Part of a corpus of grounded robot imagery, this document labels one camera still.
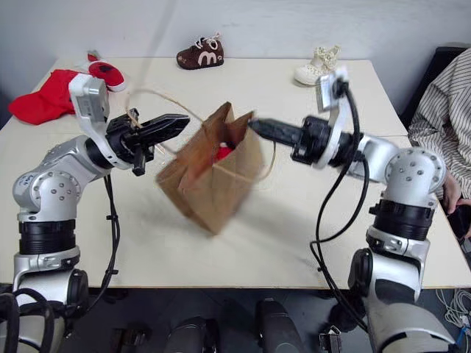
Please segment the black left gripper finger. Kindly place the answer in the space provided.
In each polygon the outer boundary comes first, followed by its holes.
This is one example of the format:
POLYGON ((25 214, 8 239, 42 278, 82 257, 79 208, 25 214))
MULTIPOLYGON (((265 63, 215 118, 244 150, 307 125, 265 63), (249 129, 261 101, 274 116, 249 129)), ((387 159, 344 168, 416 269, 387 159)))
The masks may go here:
POLYGON ((190 122, 187 115, 164 114, 141 124, 142 129, 185 129, 190 122))
POLYGON ((141 128, 141 145, 154 146, 177 137, 187 123, 152 123, 141 128))

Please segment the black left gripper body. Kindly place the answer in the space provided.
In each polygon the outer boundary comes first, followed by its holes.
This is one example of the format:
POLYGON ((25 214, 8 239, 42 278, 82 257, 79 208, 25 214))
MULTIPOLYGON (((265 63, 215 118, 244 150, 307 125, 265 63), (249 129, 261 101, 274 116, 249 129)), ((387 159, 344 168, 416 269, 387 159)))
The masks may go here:
POLYGON ((138 127, 128 114, 110 120, 107 125, 106 139, 117 158, 129 163, 132 172, 140 177, 146 172, 146 163, 154 160, 155 147, 144 140, 144 133, 150 132, 153 121, 138 127))

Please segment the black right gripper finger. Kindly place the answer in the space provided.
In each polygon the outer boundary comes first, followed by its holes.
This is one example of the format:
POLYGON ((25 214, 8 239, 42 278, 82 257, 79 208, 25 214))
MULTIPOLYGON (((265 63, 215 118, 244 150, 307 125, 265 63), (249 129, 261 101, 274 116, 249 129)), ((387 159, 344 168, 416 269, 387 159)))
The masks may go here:
POLYGON ((297 135, 302 130, 297 127, 272 118, 255 118, 248 126, 259 135, 297 135))
POLYGON ((266 140, 295 147, 302 137, 302 130, 295 129, 255 129, 255 132, 266 140))

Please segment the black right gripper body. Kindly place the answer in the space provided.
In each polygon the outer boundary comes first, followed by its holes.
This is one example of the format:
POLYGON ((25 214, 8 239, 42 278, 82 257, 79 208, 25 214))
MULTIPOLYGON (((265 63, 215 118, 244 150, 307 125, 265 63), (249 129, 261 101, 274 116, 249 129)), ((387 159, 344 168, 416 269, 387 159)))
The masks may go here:
POLYGON ((326 120, 307 116, 300 128, 300 139, 295 143, 291 158, 303 164, 317 163, 327 148, 332 128, 326 120))

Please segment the person's bare hand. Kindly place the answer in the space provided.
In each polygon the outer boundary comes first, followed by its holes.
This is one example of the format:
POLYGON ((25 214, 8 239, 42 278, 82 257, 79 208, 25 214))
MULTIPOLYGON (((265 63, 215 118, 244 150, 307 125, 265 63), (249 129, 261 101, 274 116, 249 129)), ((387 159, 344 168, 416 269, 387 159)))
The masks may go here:
POLYGON ((448 215, 453 214, 461 198, 461 186, 453 175, 447 171, 443 184, 443 207, 448 215))

